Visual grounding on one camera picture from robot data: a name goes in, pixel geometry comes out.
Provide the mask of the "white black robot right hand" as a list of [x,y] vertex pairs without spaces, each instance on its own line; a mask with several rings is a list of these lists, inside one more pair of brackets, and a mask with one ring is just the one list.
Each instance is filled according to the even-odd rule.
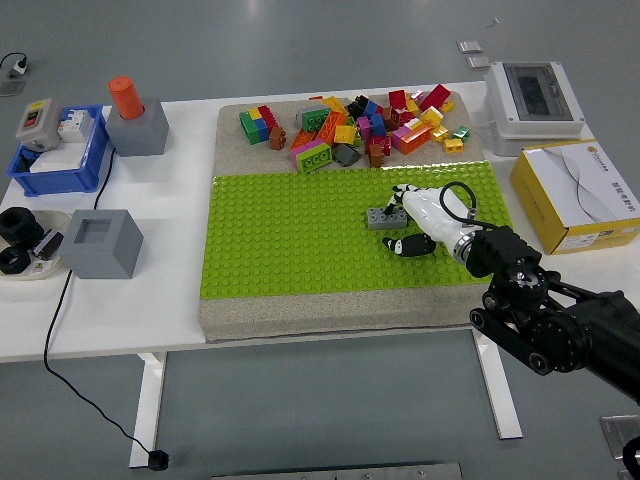
[[401,205],[421,232],[401,239],[384,237],[383,244],[398,256],[418,257],[431,254],[440,242],[454,260],[463,264],[478,227],[466,220],[469,210],[461,200],[443,187],[399,184],[393,191],[384,214],[392,213],[396,205]]

